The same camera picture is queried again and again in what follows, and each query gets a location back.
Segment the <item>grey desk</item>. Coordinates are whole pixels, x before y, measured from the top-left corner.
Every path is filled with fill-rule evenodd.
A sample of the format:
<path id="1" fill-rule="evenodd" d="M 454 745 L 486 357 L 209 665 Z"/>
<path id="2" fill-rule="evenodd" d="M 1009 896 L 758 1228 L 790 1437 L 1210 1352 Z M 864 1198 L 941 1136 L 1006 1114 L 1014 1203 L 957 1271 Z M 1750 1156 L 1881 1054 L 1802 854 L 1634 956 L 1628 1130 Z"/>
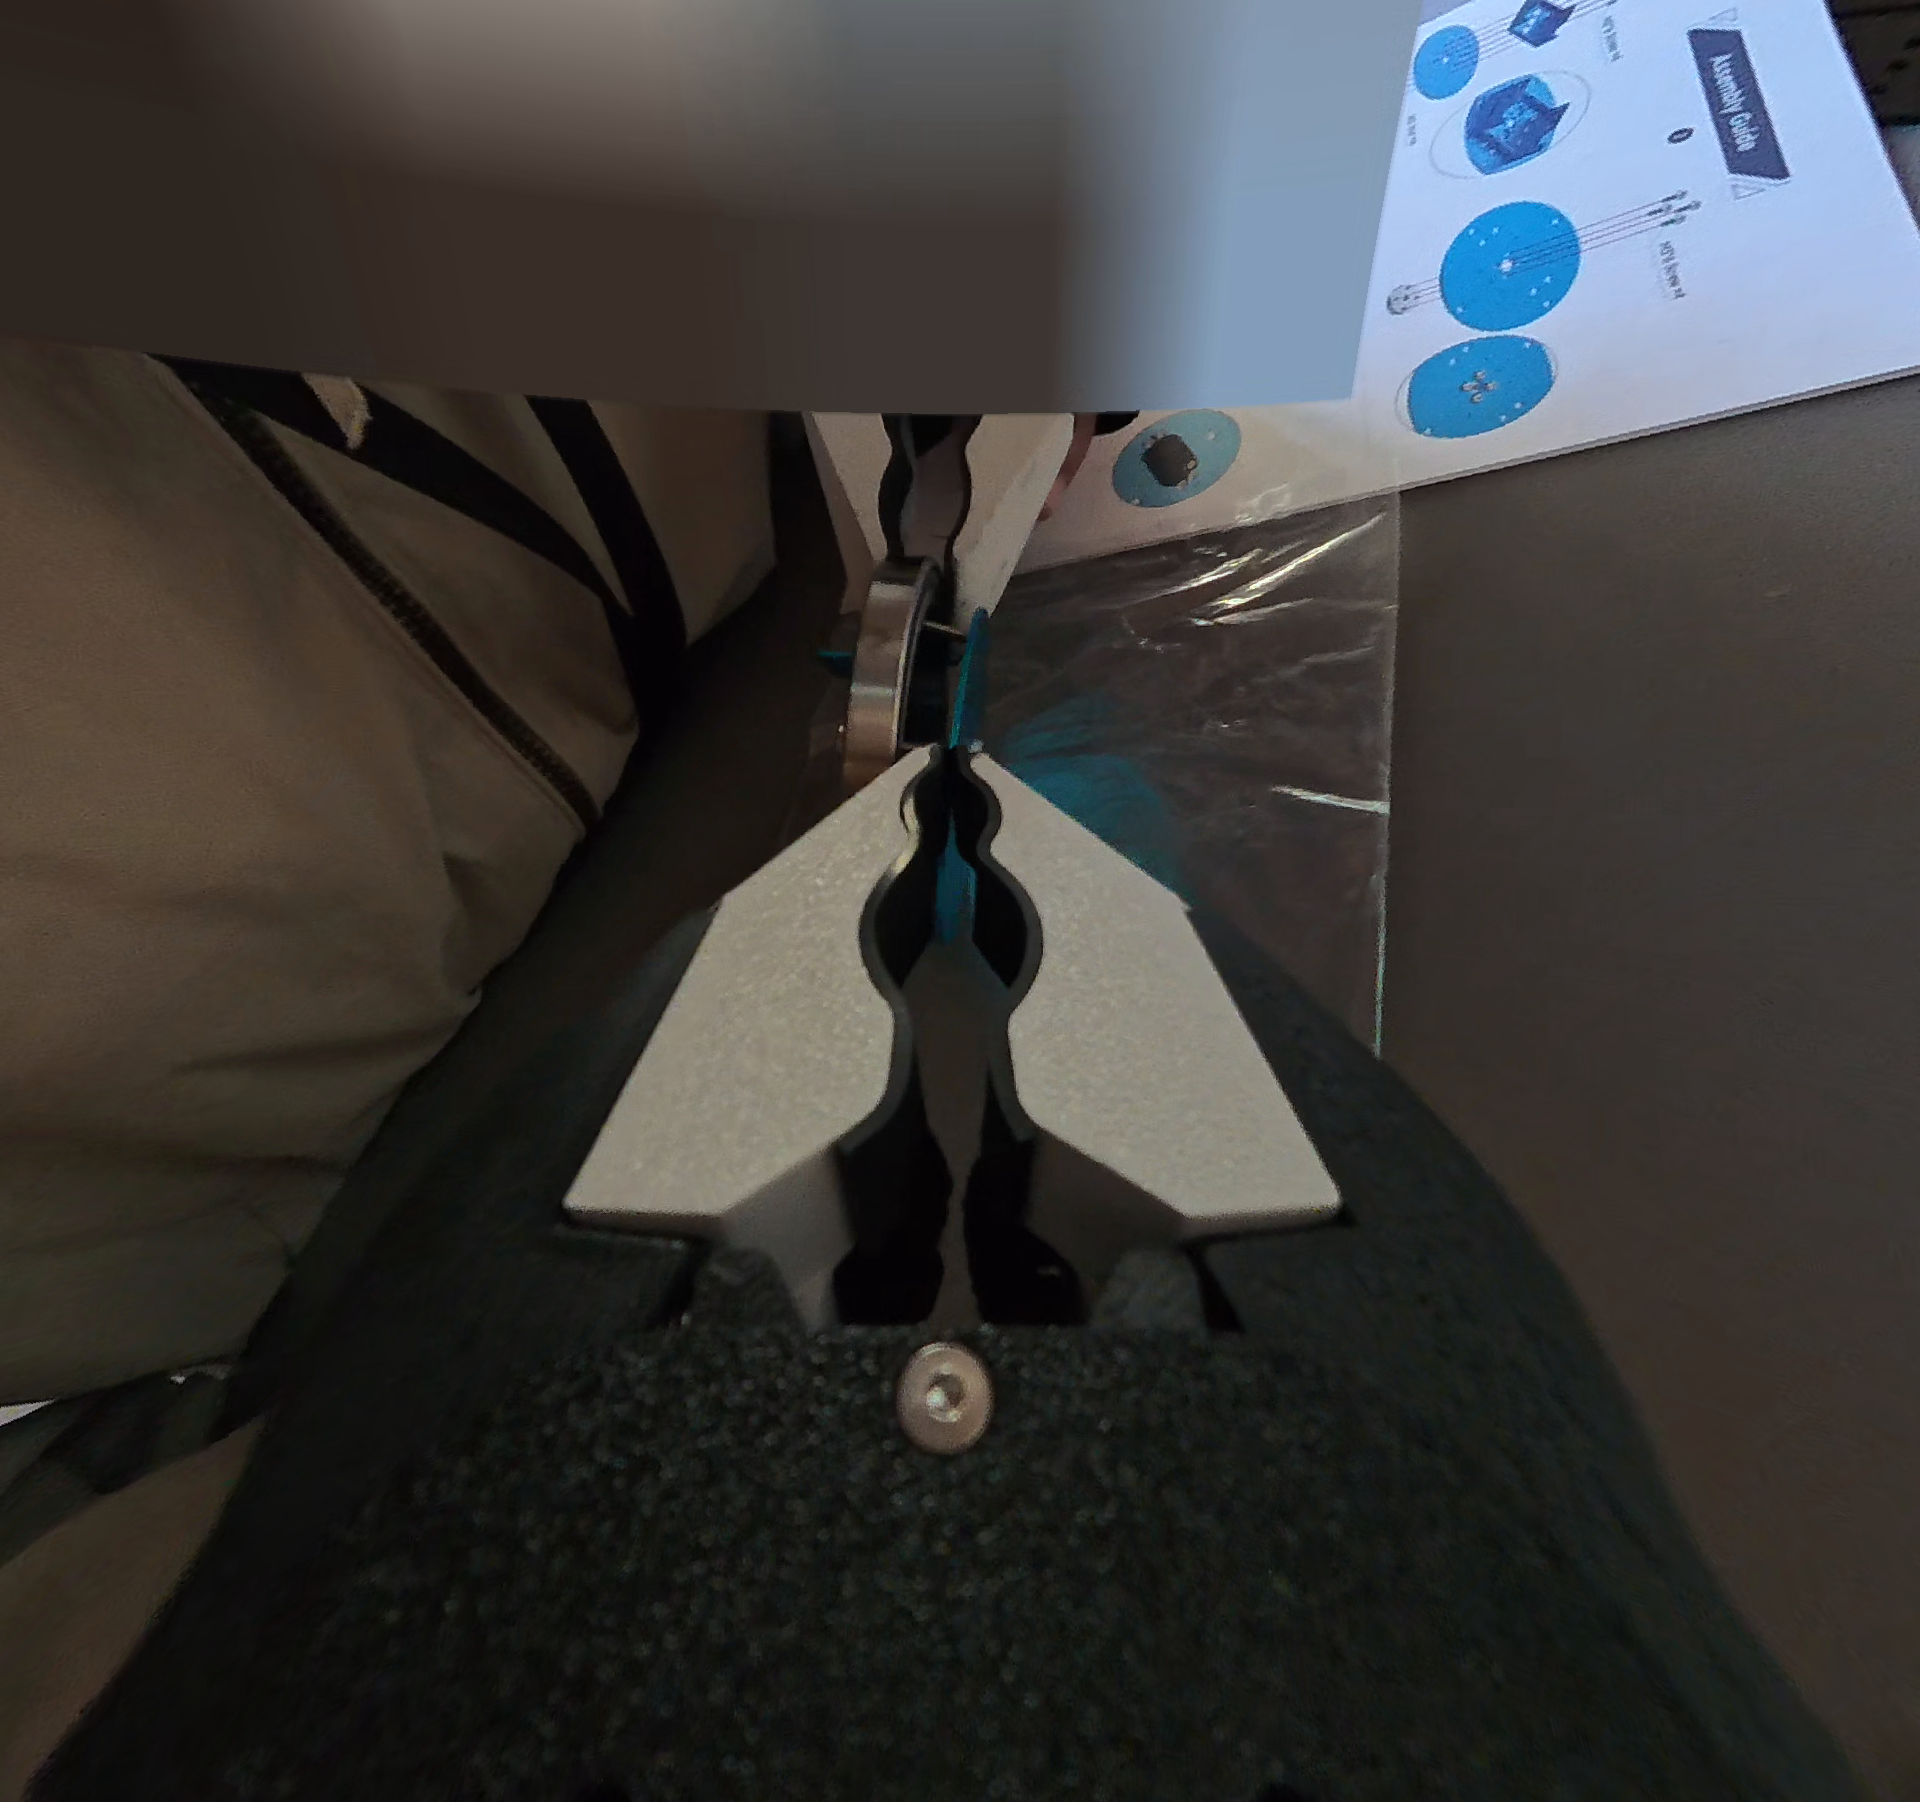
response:
<path id="1" fill-rule="evenodd" d="M 1917 1799 L 1917 373 L 1394 495 L 1386 1057 Z"/>

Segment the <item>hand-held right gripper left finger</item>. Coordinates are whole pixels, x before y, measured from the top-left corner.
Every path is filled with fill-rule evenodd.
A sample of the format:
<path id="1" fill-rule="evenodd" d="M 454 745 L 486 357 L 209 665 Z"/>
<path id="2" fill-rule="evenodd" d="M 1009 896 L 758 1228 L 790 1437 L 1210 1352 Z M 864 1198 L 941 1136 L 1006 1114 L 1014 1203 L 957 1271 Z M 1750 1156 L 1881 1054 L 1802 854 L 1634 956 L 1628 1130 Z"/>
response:
<path id="1" fill-rule="evenodd" d="M 941 775 L 911 753 L 727 892 L 563 1195 L 595 1228 L 764 1255 L 834 1325 L 854 1246 L 842 1152 L 899 1106 L 911 1030 L 877 903 Z"/>

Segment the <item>clear plastic bag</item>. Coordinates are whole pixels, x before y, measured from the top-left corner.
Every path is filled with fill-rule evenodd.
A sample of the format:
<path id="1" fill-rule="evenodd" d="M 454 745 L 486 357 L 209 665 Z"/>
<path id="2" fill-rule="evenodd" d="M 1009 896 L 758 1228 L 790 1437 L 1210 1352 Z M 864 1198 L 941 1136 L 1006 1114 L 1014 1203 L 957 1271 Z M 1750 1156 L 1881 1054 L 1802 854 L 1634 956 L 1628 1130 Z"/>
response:
<path id="1" fill-rule="evenodd" d="M 1264 520 L 1017 578 L 990 755 L 1379 1045 L 1401 511 Z"/>

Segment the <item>white instruction manual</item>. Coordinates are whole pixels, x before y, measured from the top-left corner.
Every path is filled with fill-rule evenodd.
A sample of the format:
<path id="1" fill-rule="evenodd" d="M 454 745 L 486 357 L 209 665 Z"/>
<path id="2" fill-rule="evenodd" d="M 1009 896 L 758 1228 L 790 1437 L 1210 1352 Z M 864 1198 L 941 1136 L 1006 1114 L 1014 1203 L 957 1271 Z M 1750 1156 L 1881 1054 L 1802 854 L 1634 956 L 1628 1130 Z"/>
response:
<path id="1" fill-rule="evenodd" d="M 1915 374 L 1917 264 L 1829 0 L 1427 0 L 1350 397 L 1142 416 L 1022 571 Z"/>

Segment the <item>silver bearing ring blue base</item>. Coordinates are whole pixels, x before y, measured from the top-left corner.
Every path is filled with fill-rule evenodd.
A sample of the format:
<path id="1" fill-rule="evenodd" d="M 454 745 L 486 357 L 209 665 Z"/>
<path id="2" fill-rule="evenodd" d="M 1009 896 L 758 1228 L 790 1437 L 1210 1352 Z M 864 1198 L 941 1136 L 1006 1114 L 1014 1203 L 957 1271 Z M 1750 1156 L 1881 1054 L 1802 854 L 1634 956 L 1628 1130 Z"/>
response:
<path id="1" fill-rule="evenodd" d="M 883 778 L 913 747 L 920 644 L 943 584 L 943 563 L 933 558 L 889 558 L 870 578 L 853 646 L 839 774 L 846 799 Z"/>

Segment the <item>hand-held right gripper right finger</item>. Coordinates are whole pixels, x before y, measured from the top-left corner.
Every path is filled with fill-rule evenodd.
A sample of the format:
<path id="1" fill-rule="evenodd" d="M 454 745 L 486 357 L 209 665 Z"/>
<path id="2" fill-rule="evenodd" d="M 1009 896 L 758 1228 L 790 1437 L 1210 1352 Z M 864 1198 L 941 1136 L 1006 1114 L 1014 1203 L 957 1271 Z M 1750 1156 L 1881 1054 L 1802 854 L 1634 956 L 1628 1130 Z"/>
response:
<path id="1" fill-rule="evenodd" d="M 962 1201 L 987 1325 L 1077 1327 L 1120 1265 L 1342 1215 L 1188 904 L 996 759 L 972 775 L 993 977 Z"/>

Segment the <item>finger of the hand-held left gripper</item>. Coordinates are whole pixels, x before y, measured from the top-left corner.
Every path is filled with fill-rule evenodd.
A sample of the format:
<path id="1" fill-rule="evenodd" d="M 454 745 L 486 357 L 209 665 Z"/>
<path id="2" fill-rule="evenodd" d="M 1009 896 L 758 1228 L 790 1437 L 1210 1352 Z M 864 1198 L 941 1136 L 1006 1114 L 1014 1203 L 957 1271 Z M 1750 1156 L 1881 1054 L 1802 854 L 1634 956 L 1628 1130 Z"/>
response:
<path id="1" fill-rule="evenodd" d="M 881 478 L 893 459 L 883 418 L 804 413 L 803 427 L 844 567 L 877 567 L 891 554 L 880 518 Z"/>
<path id="2" fill-rule="evenodd" d="M 996 612 L 1069 450 L 1073 415 L 992 415 L 972 421 L 958 445 L 958 520 L 935 542 L 946 571 L 946 621 Z"/>

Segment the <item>blue round base plate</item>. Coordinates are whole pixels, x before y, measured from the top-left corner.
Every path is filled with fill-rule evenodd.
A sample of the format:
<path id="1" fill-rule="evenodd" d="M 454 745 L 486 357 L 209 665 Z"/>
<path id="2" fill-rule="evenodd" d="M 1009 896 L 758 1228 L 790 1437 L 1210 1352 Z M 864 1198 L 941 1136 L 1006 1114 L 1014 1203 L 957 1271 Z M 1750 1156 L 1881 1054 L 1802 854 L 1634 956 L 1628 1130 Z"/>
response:
<path id="1" fill-rule="evenodd" d="M 977 784 L 962 764 L 983 748 L 992 633 L 992 612 L 972 609 L 958 634 L 947 678 L 943 725 L 947 832 L 933 879 L 933 937 L 951 951 L 974 943 L 979 922 L 974 845 L 983 817 L 972 799 Z"/>

